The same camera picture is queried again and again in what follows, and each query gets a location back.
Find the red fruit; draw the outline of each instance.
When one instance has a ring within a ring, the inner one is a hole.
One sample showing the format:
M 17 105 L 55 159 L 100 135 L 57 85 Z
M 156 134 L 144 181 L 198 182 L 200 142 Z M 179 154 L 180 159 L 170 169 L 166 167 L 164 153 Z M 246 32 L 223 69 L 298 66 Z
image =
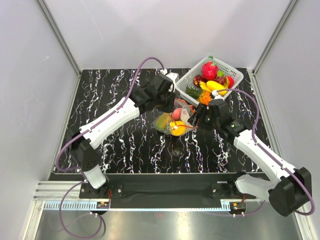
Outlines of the red fruit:
M 218 66 L 214 62 L 208 61 L 202 66 L 202 77 L 208 81 L 213 81 L 217 77 L 218 71 Z
M 172 119 L 174 121 L 178 121 L 180 119 L 181 112 L 182 112 L 182 108 L 181 107 L 179 107 L 176 110 L 174 110 L 173 113 L 172 113 Z
M 229 82 L 229 85 L 227 86 L 228 89 L 232 88 L 232 86 L 235 84 L 235 80 L 230 76 L 225 76 L 225 78 L 227 78 L 225 81 Z
M 196 87 L 200 87 L 200 82 L 206 83 L 207 79 L 205 79 L 201 75 L 195 76 L 194 79 L 193 79 L 193 85 L 195 85 Z
M 222 86 L 226 83 L 226 79 L 222 76 L 216 77 L 213 81 L 217 82 L 218 84 L 221 84 Z

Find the black marble surface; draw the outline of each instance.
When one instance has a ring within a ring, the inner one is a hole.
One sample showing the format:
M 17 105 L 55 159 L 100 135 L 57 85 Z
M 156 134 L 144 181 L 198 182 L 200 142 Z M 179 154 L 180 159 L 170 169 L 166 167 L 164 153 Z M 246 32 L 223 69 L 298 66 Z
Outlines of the black marble surface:
M 180 78 L 188 68 L 169 69 Z M 239 68 L 244 79 L 238 88 L 255 95 L 248 73 Z M 135 69 L 84 70 L 73 103 L 68 127 L 80 127 L 96 119 L 122 97 L 130 87 Z M 143 69 L 136 84 L 150 80 L 158 69 Z M 246 96 L 232 92 L 226 100 L 237 116 L 254 122 L 256 109 Z M 176 137 L 157 132 L 151 125 L 161 113 L 146 112 L 110 135 L 97 149 L 104 173 L 214 173 L 256 172 L 259 167 L 240 150 L 226 143 L 213 131 L 195 129 Z M 268 136 L 260 118 L 257 136 L 269 146 Z M 75 166 L 68 153 L 62 155 L 60 166 Z

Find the clear plastic bag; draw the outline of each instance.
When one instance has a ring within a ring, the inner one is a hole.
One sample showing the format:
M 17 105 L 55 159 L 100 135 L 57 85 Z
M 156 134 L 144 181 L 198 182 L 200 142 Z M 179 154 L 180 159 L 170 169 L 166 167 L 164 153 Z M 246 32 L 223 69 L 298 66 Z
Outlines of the clear plastic bag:
M 188 119 L 194 113 L 192 105 L 188 105 L 182 99 L 175 99 L 174 111 L 172 113 L 164 112 L 152 122 L 152 126 L 161 133 L 182 136 L 196 128 L 188 123 Z

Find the basket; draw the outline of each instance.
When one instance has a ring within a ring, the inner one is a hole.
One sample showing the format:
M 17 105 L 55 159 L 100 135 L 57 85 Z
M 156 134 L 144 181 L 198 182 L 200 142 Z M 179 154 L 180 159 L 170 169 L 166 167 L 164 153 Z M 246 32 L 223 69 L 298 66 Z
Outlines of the basket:
M 202 66 L 209 61 L 213 61 L 218 67 L 219 70 L 223 72 L 225 76 L 231 76 L 234 80 L 234 85 L 232 89 L 236 88 L 238 84 L 244 79 L 244 75 L 239 72 L 234 67 L 226 64 L 225 62 L 214 58 L 213 56 L 207 56 L 202 59 L 197 65 L 195 65 L 190 71 L 187 72 L 180 80 L 176 83 L 176 89 L 179 91 L 181 97 L 187 102 L 191 103 L 193 106 L 197 107 L 199 102 L 185 93 L 186 87 L 194 87 L 194 78 L 197 75 L 200 75 L 202 72 Z M 228 91 L 223 98 L 226 99 L 231 91 Z

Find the gray wall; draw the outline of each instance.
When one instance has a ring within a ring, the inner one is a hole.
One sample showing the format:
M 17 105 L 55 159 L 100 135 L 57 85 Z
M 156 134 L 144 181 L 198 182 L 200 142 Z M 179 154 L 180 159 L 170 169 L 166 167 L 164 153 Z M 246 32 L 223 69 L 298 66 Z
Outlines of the gray wall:
M 253 68 L 290 0 L 45 0 L 82 69 Z M 155 61 L 146 68 L 158 68 Z
M 34 0 L 0 1 L 0 239 L 21 239 L 76 74 Z
M 285 160 L 312 174 L 320 225 L 320 1 L 301 0 L 271 49 L 258 80 Z

